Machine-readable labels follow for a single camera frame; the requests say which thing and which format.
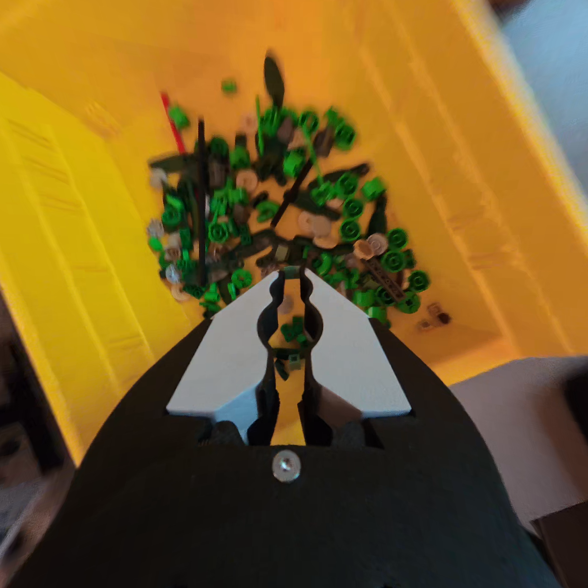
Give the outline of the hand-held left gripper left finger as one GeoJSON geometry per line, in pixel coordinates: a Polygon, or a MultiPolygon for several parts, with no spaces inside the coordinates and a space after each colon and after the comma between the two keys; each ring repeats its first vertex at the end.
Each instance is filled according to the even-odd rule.
{"type": "Polygon", "coordinates": [[[269,340],[284,288],[284,273],[274,271],[216,314],[166,406],[170,415],[231,422],[246,444],[270,444],[280,400],[269,340]]]}

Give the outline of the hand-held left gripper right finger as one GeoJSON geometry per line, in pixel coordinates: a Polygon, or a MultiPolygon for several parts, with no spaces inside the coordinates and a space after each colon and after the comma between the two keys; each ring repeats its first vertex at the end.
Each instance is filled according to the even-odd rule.
{"type": "Polygon", "coordinates": [[[309,269],[300,271],[306,352],[299,416],[306,445],[348,423],[406,416],[411,405],[368,315],[309,269]]]}

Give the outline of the pile of toy bricks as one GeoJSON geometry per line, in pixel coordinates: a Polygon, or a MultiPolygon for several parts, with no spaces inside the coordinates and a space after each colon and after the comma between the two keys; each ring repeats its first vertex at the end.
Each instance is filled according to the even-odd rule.
{"type": "MultiPolygon", "coordinates": [[[[390,309],[409,315],[422,309],[430,277],[415,259],[409,234],[388,226],[387,187],[369,178],[368,163],[325,169],[321,159],[349,152],[356,141],[353,120],[335,97],[334,77],[303,60],[302,77],[312,96],[324,92],[321,111],[286,90],[275,55],[266,54],[263,78],[268,105],[259,96],[229,147],[221,135],[206,139],[206,273],[199,282],[199,176],[194,147],[149,161],[153,185],[163,197],[160,218],[147,228],[159,277],[178,302],[197,300],[212,319],[221,305],[250,289],[246,265],[256,260],[260,276],[305,266],[340,290],[370,319],[390,328],[390,309]]],[[[190,119],[171,102],[170,116],[183,137],[190,119]]]]}

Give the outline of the yellow plastic bin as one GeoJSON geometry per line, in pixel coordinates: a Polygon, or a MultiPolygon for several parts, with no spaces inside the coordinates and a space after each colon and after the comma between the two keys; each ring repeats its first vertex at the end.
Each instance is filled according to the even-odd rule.
{"type": "Polygon", "coordinates": [[[176,153],[161,99],[252,160],[256,99],[333,123],[329,168],[366,160],[429,275],[393,331],[448,384],[526,357],[587,354],[587,205],[484,1],[1,1],[1,286],[80,464],[136,380],[197,325],[159,277],[157,235],[190,204],[148,160],[176,153]]]}

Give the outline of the person's left forearm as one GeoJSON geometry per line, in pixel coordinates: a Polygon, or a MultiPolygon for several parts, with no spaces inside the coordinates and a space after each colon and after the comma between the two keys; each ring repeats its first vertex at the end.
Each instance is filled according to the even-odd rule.
{"type": "Polygon", "coordinates": [[[450,387],[480,431],[520,522],[587,500],[587,442],[564,385],[587,357],[517,360],[450,387]]]}

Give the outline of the long black toy rod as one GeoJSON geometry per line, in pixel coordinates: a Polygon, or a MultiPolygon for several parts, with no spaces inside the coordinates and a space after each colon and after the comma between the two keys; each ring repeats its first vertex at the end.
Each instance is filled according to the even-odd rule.
{"type": "Polygon", "coordinates": [[[206,202],[208,197],[208,149],[205,137],[205,121],[203,118],[198,119],[197,128],[197,147],[198,147],[198,197],[199,197],[199,217],[198,217],[198,248],[199,248],[199,282],[202,288],[207,284],[206,273],[206,202]]]}

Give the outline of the red toy rod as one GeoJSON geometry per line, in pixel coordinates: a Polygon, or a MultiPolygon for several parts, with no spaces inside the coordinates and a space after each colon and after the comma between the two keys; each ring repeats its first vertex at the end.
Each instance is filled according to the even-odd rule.
{"type": "Polygon", "coordinates": [[[169,96],[168,96],[168,94],[165,91],[161,91],[159,93],[159,96],[160,96],[162,105],[164,107],[166,118],[167,118],[167,121],[169,123],[169,127],[171,129],[172,136],[173,136],[175,145],[177,147],[178,153],[183,155],[184,153],[187,152],[187,150],[186,150],[186,147],[185,147],[185,143],[183,141],[183,137],[181,136],[180,131],[178,130],[178,128],[176,127],[176,125],[175,125],[175,123],[173,121],[173,119],[170,116],[170,110],[169,109],[171,107],[171,101],[169,99],[169,96]]]}

